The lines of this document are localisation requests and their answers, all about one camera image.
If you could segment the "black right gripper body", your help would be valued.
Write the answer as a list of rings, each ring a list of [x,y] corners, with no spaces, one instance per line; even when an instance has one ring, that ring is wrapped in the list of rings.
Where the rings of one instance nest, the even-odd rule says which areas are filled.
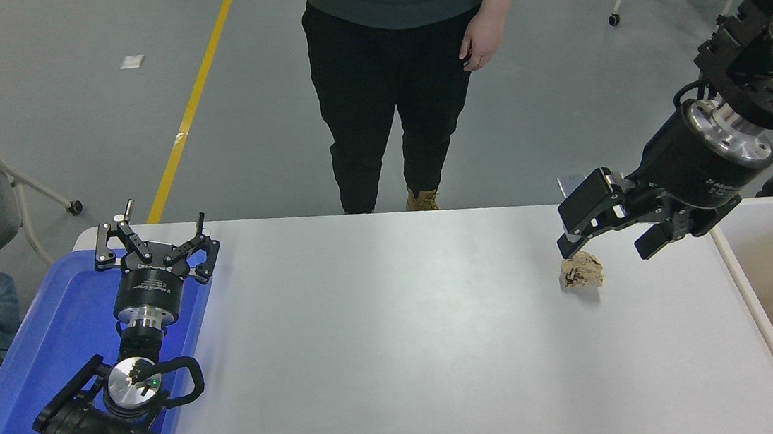
[[[730,107],[675,110],[628,178],[654,189],[656,210],[689,207],[687,236],[704,236],[762,171],[757,126]]]

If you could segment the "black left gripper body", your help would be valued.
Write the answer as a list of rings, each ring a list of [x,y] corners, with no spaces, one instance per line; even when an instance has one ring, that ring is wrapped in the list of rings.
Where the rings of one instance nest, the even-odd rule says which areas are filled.
[[[122,273],[114,304],[114,317],[130,320],[133,309],[159,309],[165,317],[178,316],[184,281],[190,274],[186,259],[173,265],[137,263],[129,267],[121,262]]]

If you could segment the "standing person's left hand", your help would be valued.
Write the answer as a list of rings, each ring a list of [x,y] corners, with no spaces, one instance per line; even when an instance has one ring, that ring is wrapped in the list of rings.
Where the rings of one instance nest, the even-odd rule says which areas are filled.
[[[502,44],[506,14],[480,10],[469,22],[459,49],[459,59],[466,72],[485,68],[497,55]]]

